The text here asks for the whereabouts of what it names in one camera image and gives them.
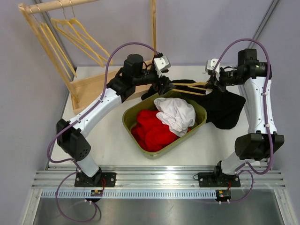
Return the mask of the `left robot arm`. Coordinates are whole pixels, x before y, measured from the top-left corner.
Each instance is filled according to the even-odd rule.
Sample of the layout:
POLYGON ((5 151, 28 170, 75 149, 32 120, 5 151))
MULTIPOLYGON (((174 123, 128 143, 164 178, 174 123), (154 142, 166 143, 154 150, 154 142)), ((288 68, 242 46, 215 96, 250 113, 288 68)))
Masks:
POLYGON ((98 98, 71 120, 57 122, 57 144, 71 157, 90 186, 101 182, 101 169, 92 158, 86 140, 91 130, 133 95, 137 86, 151 84, 160 95, 174 89, 169 78, 163 75, 170 67, 169 59, 161 53, 154 56, 149 66, 144 64, 141 55, 131 54, 98 98))

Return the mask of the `yellow hanger of black shirt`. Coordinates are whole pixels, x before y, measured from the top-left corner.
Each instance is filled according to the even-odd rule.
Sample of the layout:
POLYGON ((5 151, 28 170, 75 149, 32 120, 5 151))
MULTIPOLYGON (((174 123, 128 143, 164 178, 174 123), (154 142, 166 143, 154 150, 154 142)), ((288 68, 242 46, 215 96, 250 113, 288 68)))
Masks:
POLYGON ((213 91, 213 89, 206 87, 208 84, 207 82, 172 82, 172 84, 175 86, 175 89, 172 89, 173 92, 180 92, 190 95, 205 96, 213 91))

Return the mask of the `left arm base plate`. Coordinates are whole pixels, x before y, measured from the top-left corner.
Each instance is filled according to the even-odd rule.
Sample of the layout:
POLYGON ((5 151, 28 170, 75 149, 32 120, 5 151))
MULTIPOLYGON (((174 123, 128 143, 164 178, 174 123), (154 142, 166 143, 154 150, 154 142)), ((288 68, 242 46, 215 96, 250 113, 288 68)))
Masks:
POLYGON ((74 186, 79 188, 113 188, 116 183, 116 175, 115 172, 101 172, 93 177, 88 177, 86 174, 79 172, 76 174, 74 186))

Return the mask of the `white t shirt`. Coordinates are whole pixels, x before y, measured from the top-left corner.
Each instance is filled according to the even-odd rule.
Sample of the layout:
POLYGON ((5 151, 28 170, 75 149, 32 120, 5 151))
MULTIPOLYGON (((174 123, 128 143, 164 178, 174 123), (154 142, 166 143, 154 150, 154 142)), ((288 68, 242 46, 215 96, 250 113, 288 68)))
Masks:
POLYGON ((194 107, 181 98, 159 97, 153 101, 158 109, 156 117, 178 137, 184 136, 195 124, 194 107))

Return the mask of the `black t shirt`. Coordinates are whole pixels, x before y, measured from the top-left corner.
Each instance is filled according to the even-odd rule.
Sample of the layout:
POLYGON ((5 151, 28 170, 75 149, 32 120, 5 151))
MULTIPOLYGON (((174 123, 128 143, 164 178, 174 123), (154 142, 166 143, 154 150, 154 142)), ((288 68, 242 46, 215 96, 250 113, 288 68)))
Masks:
MULTIPOLYGON (((194 80, 174 80, 178 83, 194 83, 194 80)), ((207 122, 211 122, 219 129, 232 129, 236 126, 240 113, 246 102, 245 98, 229 91, 218 89, 205 96, 180 93, 187 99, 195 101, 207 112, 207 122)))

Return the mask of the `yellow hanger of white shirt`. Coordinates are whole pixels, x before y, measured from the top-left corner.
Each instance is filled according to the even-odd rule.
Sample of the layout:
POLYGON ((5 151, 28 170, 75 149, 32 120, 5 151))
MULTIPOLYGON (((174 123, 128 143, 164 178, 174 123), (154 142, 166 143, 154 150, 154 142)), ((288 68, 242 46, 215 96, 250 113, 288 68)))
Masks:
POLYGON ((69 19, 68 22, 71 29, 69 31, 70 42, 76 45, 99 66, 104 67, 110 57, 109 52, 86 31, 85 27, 75 16, 69 19))

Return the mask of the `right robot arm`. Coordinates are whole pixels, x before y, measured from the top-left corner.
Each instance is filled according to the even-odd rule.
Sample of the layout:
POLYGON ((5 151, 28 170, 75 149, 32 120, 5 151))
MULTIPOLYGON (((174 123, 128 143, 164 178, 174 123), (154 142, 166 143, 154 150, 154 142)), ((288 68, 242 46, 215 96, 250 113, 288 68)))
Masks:
POLYGON ((245 98, 248 133, 236 139, 234 153, 219 161, 212 173, 198 174, 201 187, 240 187, 239 174, 245 166, 250 171, 263 175, 273 163, 274 153, 284 144, 272 116, 270 100, 270 62, 260 62, 256 49, 238 52, 238 65, 232 71, 219 66, 219 59, 206 63, 205 71, 210 75, 208 84, 220 90, 228 86, 239 87, 245 98))

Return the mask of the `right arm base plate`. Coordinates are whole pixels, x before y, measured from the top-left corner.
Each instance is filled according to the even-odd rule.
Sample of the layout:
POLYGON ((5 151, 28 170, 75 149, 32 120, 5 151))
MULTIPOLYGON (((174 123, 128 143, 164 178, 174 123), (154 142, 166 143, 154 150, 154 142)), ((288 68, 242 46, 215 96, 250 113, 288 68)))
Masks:
POLYGON ((240 179, 237 175, 214 174, 213 172, 199 172, 197 175, 201 188, 239 188, 240 179))

